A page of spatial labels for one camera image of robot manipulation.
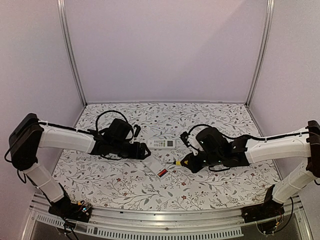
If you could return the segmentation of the yellow handled screwdriver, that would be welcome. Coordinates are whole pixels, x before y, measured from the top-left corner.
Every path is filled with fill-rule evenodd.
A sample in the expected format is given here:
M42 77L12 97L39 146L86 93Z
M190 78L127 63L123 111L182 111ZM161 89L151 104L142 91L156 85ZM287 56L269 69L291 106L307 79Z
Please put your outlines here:
M167 162L167 164L181 166L181 162L180 161Z

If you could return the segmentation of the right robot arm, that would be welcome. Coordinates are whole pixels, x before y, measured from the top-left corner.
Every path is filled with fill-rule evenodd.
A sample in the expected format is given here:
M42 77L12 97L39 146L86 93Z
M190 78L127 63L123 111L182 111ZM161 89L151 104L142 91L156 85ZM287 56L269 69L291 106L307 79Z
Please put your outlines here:
M306 127L296 131L256 137L249 134L230 137L217 128L203 124L194 139L190 132L180 136L186 147L192 149L176 165L197 173L205 167L223 165L226 168L244 167L266 160L303 158L287 177L270 188L270 197L259 206L262 218L269 218L306 185L320 177L320 125L310 120Z

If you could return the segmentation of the plain white remote control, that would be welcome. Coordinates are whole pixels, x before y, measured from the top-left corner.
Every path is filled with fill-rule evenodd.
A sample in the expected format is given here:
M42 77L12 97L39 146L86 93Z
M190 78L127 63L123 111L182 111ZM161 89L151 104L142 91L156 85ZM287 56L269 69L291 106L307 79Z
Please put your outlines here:
M158 161L145 159L142 164L149 169L158 179L164 179L169 175L169 171Z

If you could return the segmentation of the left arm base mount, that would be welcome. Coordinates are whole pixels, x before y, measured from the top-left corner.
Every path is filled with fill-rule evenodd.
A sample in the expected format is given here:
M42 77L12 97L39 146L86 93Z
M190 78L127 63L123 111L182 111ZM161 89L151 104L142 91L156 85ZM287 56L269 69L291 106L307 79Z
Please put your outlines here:
M72 202L69 199L61 199L57 202L51 202L48 212L62 219L88 223L92 210L92 205L84 200Z

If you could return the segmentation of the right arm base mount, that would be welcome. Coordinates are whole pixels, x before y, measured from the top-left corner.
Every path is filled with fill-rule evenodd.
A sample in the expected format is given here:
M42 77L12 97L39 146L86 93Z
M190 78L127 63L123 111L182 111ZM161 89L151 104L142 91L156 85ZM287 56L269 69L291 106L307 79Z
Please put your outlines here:
M264 235L274 234L284 218L284 207L266 205L264 203L241 208L241 216L245 223L256 222L256 227Z

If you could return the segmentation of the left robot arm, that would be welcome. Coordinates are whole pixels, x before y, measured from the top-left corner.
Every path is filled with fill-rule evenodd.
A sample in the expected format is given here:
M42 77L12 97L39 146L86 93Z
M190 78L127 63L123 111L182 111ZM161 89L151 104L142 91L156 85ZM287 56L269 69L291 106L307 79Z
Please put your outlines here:
M29 113L9 136L4 160L30 179L63 217L70 217L75 211L74 205L64 188L39 163L38 149L74 150L104 159L112 154L120 160L144 160L151 151L145 143L134 141L140 130L138 125L132 126L126 119L119 118L103 129L95 126L79 130L41 121L36 114Z

